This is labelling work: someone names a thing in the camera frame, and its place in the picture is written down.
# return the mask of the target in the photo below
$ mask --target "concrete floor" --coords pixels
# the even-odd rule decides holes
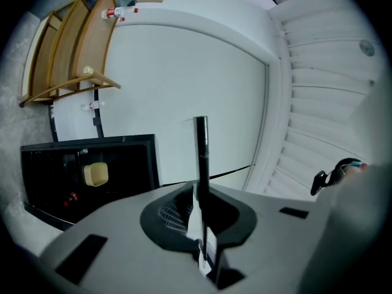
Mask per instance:
[[[13,240],[39,255],[61,231],[30,215],[21,174],[20,146],[53,141],[48,107],[18,106],[23,69],[40,20],[71,0],[37,0],[15,27],[0,57],[0,214]],[[126,6],[131,0],[117,0]]]

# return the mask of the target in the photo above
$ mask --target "wooden shelf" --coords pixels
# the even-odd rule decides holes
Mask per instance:
[[[48,86],[56,86],[72,79],[71,68],[75,49],[88,15],[89,9],[84,0],[75,0],[64,17],[51,49],[47,74]],[[69,86],[68,89],[77,90],[78,84]]]
[[[34,35],[23,71],[21,101],[47,88],[47,71],[51,48],[60,28],[61,19],[55,12],[43,19]]]
[[[76,49],[72,68],[74,77],[84,75],[84,66],[91,66],[100,73],[105,72],[107,50],[117,18],[104,20],[101,13],[112,7],[116,7],[115,0],[98,0],[89,14]]]
[[[116,7],[115,0],[98,0],[90,11],[85,0],[74,0],[53,11],[41,22],[26,59],[21,107],[31,101],[58,99],[59,88],[77,93],[81,80],[103,84],[104,75],[99,79],[86,77],[83,68],[90,67],[97,75],[104,73],[107,50],[117,19],[104,20],[101,13],[112,7]],[[66,12],[63,19],[58,12]]]

